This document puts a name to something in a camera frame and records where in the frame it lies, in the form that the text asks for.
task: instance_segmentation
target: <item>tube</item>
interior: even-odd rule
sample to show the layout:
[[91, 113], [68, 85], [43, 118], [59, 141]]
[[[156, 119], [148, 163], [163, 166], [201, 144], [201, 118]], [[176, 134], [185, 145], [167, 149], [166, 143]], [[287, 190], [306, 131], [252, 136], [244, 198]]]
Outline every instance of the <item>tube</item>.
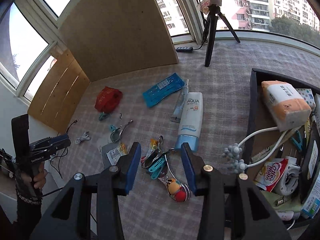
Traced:
[[178, 130], [176, 149], [181, 148], [182, 143], [189, 143], [193, 152], [198, 150], [199, 136], [202, 125], [203, 98], [200, 92], [189, 92], [183, 107], [181, 122]]
[[180, 120], [181, 120], [184, 102], [186, 100], [186, 97], [187, 97], [187, 94], [189, 91], [188, 83], [189, 83], [189, 80], [187, 79], [186, 83], [184, 84], [184, 86], [181, 89], [180, 95], [179, 95], [178, 100], [176, 102], [176, 106], [174, 107], [173, 114], [170, 117], [171, 121], [180, 122]]

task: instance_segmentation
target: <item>red bag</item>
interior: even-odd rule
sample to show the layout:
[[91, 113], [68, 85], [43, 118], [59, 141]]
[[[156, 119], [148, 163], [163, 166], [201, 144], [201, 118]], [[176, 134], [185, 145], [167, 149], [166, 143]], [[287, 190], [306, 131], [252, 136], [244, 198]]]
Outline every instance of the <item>red bag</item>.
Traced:
[[99, 112], [106, 114], [111, 113], [122, 98], [122, 92], [118, 89], [105, 87], [97, 96], [97, 101], [94, 106]]

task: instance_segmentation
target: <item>white wall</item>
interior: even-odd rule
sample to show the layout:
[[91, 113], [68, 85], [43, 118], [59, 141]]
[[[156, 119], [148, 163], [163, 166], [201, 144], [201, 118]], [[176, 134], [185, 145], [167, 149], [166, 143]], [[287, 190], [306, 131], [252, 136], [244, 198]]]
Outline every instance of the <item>white wall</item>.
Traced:
[[[15, 97], [12, 92], [0, 82], [0, 148], [3, 148], [11, 156], [15, 156], [11, 119], [26, 114], [27, 110], [28, 106], [19, 98]], [[57, 136], [57, 132], [29, 116], [30, 143], [49, 136], [55, 137]]]

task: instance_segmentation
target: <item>red ball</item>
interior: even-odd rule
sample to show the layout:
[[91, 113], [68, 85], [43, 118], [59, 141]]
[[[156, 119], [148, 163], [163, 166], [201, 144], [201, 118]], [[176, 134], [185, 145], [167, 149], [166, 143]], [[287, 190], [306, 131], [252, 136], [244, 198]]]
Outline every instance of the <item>red ball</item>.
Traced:
[[187, 197], [187, 194], [183, 190], [178, 191], [174, 195], [174, 198], [177, 202], [184, 202], [186, 200], [186, 197]]

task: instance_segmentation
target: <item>blue wave graphic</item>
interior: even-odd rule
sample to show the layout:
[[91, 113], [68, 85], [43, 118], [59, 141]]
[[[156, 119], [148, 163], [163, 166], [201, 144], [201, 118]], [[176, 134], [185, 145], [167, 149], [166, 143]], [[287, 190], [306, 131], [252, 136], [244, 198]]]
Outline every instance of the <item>blue wave graphic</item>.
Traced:
[[190, 128], [185, 127], [185, 128], [182, 128], [181, 131], [182, 131], [182, 130], [190, 130], [190, 131], [192, 131], [192, 132], [195, 132], [197, 129], [192, 130], [192, 129], [190, 129]]

